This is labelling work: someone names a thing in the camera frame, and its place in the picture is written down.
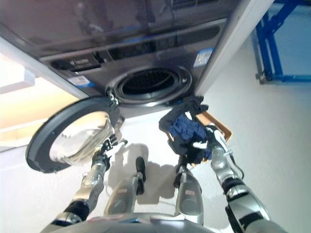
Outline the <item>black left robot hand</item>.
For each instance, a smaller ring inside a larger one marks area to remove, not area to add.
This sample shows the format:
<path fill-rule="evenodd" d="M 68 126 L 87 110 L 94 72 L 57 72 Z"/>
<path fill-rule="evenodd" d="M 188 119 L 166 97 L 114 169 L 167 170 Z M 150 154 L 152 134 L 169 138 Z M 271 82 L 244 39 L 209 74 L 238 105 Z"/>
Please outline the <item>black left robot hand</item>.
<path fill-rule="evenodd" d="M 109 154 L 117 153 L 121 148 L 127 145 L 126 139 L 118 139 L 115 134 L 107 137 L 96 150 L 97 156 L 108 157 Z"/>

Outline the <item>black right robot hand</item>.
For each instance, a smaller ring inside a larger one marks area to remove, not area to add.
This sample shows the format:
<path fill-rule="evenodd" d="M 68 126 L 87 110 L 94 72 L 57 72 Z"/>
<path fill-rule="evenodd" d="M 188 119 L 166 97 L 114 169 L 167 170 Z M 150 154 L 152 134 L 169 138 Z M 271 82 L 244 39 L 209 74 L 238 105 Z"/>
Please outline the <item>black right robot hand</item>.
<path fill-rule="evenodd" d="M 225 148 L 222 141 L 222 133 L 218 130 L 215 125 L 206 126 L 207 139 L 205 141 L 193 142 L 192 146 L 197 149 L 210 149 L 213 150 L 214 147 Z"/>

